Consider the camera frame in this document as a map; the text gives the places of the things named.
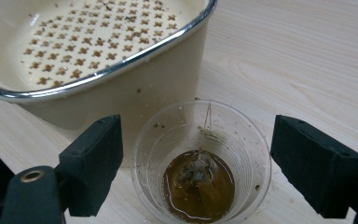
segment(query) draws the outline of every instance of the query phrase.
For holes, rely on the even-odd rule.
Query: tea bag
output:
[[[232,173],[216,155],[193,150],[175,158],[163,179],[170,211],[189,223],[212,223],[223,217],[234,198]]]
[[[210,154],[200,151],[198,157],[187,162],[178,176],[178,184],[185,189],[197,188],[204,210],[212,213],[215,212],[213,201],[220,198],[218,190],[213,186],[217,168]]]

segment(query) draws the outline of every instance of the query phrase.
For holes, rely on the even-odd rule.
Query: wood grain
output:
[[[232,105],[271,142],[275,115],[303,119],[358,151],[358,1],[222,0],[209,22],[198,96]],[[0,101],[0,157],[15,172],[55,166],[70,143],[54,127]],[[244,223],[323,219],[273,163],[265,201]],[[100,214],[68,223],[158,223],[118,172]]]

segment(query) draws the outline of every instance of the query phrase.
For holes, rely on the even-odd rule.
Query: clear plastic cup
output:
[[[234,201],[217,223],[240,223],[263,201],[269,188],[269,148],[255,125],[241,112],[213,101],[192,101],[159,111],[134,145],[132,180],[146,208],[164,223],[185,223],[164,200],[162,178],[182,153],[200,147],[220,157],[234,177]]]

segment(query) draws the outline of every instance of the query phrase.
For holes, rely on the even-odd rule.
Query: tea bag string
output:
[[[206,132],[206,124],[208,122],[208,118],[209,118],[209,132],[212,130],[212,107],[211,107],[211,101],[209,101],[208,103],[208,108],[206,110],[206,116],[205,116],[205,122],[204,122],[204,127],[203,127],[203,132]],[[202,147],[199,148],[199,160],[201,160],[201,152],[202,152]]]

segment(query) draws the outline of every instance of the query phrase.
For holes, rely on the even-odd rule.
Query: metal rim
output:
[[[162,51],[163,48],[166,48],[174,43],[174,41],[179,37],[190,35],[190,31],[193,31],[196,27],[201,26],[205,19],[209,18],[213,14],[216,4],[217,0],[210,0],[208,6],[200,13],[200,15],[181,30],[166,37],[165,39],[162,39],[157,44],[152,45],[149,48],[144,49],[136,54],[133,54],[129,58],[122,60],[119,63],[115,63],[104,70],[90,74],[77,81],[69,82],[60,87],[43,89],[39,91],[10,91],[0,88],[0,99],[11,103],[31,103],[32,101],[58,99],[63,96],[68,96],[70,94],[74,94],[76,92],[93,87],[99,84],[101,81],[107,80],[108,78],[114,77],[119,73],[125,72],[127,69],[129,69],[129,65],[134,66],[141,63],[143,61],[142,59],[150,58],[153,56],[153,54],[158,54],[159,51]]]

